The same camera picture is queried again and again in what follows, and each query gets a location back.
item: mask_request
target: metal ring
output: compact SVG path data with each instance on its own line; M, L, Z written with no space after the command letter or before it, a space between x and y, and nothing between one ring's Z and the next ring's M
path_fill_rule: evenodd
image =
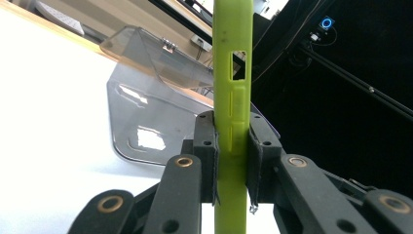
M409 214L411 212L410 206L398 198L387 195L381 195L379 197L379 201L383 205L385 205L385 207L389 208L390 210L396 213Z
M296 158L296 157L289 158L288 162L298 168L307 167L307 162L302 158Z
M109 200L116 200L116 203L110 208L105 208L103 205ZM104 197L100 199L99 203L97 204L97 210L102 213L113 213L113 212L116 212L119 208L121 208L123 204L124 204L124 199L121 196L118 196L118 195L108 196L108 197Z
M175 160L175 164L181 168L188 168L194 161L188 157L181 157Z

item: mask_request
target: white table surface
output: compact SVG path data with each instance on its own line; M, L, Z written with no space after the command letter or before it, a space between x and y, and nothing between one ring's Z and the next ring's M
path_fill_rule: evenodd
M66 233L93 196L133 195L163 167L112 148L106 82L116 62L0 9L0 233ZM203 205L203 233L213 209ZM248 233L278 233L272 206Z

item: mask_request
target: green plastic rod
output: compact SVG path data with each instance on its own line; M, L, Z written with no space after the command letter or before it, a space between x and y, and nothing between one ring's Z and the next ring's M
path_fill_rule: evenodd
M218 132L216 234L246 232L246 152L249 129L252 0L215 0L212 48L214 124ZM244 79L233 80L233 53L245 54Z

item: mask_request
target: rectangular hole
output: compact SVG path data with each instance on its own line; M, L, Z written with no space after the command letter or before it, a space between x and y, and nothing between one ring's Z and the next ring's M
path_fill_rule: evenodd
M234 56L238 57L239 59L245 61L246 60L246 52L245 51L235 51L232 53ZM232 79L233 80L244 80L245 79L245 67L240 66L236 62L233 62L233 58L231 58L231 66L233 68Z

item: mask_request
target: lime green stick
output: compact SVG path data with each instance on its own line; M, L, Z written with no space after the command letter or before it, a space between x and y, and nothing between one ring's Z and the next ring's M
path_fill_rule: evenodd
M218 132L216 234L245 234L246 153L252 56L252 0L215 0L212 48L214 123ZM233 53L245 53L245 75L233 80Z

